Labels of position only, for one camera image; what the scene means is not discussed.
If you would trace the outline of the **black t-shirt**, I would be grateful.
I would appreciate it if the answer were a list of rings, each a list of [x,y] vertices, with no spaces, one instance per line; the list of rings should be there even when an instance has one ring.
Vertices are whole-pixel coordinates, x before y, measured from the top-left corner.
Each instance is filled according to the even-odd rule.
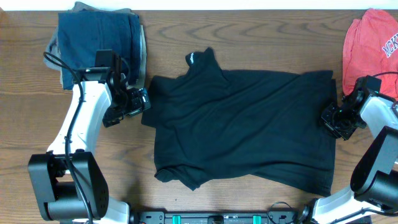
[[[335,138],[321,125],[336,98],[331,70],[224,70],[212,49],[186,56],[187,73],[155,76],[142,123],[155,129],[155,177],[191,190],[255,175],[331,194]]]

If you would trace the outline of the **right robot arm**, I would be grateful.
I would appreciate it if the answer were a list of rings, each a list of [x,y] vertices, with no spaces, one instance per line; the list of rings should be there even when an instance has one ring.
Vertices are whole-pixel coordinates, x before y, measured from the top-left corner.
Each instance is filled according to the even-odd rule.
[[[381,93],[379,75],[360,77],[343,104],[330,104],[322,120],[337,138],[369,128],[373,142],[356,165],[350,185],[304,207],[295,223],[370,223],[371,215],[397,216],[397,101]]]

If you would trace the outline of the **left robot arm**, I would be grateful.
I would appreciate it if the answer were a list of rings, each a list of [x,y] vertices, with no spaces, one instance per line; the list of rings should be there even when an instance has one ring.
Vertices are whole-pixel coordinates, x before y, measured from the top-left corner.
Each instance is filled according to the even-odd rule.
[[[130,223],[130,206],[109,195],[96,160],[100,128],[150,108],[145,88],[127,85],[127,64],[113,50],[97,50],[92,67],[70,70],[73,96],[55,140],[34,154],[28,172],[41,217],[60,223]]]

